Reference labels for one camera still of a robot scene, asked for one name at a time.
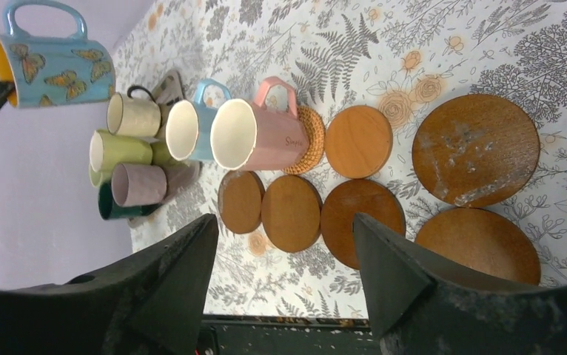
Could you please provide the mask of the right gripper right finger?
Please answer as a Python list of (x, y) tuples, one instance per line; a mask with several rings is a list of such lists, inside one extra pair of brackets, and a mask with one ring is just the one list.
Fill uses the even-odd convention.
[(383, 354), (527, 354), (539, 342), (533, 287), (441, 257), (364, 213), (352, 232)]

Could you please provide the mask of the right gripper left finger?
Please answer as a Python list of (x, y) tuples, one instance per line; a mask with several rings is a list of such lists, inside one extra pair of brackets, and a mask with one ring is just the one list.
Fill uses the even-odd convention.
[(20, 354), (191, 354), (218, 244), (204, 214), (171, 236), (62, 285), (28, 288)]

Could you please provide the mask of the blue mug orange inside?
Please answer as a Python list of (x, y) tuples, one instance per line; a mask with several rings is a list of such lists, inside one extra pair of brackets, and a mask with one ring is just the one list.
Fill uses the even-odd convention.
[(17, 10), (30, 5), (12, 1), (3, 11), (0, 80), (14, 85), (8, 102), (25, 109), (110, 100), (115, 92), (113, 60), (103, 45), (89, 39), (82, 14), (58, 1), (37, 1), (71, 15), (76, 31), (67, 37), (35, 36), (16, 21)]

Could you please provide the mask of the dark green mug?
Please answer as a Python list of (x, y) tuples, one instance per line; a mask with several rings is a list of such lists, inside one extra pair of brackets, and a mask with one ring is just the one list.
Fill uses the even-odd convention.
[(98, 189), (98, 212), (103, 220), (146, 217), (161, 206), (161, 203), (157, 203), (145, 206), (122, 207), (114, 200), (109, 181), (102, 183)]

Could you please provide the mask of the glossy brown coaster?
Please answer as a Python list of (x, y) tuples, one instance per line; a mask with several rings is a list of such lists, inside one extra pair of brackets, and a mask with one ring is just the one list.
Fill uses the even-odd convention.
[(235, 234), (247, 234), (261, 223), (265, 189), (254, 172), (226, 173), (218, 188), (218, 212), (222, 222)]

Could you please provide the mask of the dark scuffed brown coaster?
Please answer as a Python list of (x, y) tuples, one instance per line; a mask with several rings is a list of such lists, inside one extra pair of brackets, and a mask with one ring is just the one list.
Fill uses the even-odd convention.
[(489, 94), (453, 98), (417, 129), (414, 172), (444, 203), (479, 208), (500, 203), (531, 179), (540, 159), (537, 128), (512, 101)]

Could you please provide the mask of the light cork coaster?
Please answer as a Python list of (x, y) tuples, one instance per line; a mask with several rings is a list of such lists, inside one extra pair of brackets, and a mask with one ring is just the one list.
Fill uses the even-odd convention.
[(340, 111), (328, 126), (325, 153), (330, 166), (349, 179), (367, 178), (386, 164), (393, 132), (385, 115), (371, 106)]

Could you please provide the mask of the pink mug white inside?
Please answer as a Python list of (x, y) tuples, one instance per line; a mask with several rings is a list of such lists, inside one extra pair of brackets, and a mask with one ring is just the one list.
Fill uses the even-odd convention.
[[(266, 105), (269, 91), (276, 86), (286, 90), (285, 110)], [(212, 122), (210, 146), (214, 161), (228, 170), (273, 171), (294, 166), (309, 150), (295, 89), (270, 76), (262, 80), (252, 100), (224, 102)]]

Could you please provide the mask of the woven rattan coaster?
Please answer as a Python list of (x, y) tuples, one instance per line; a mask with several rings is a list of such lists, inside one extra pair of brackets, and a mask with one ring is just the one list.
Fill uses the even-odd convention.
[(289, 175), (309, 172), (320, 163), (324, 154), (326, 129), (322, 117), (311, 107), (299, 106), (298, 118), (306, 130), (309, 148), (295, 165), (283, 169)]

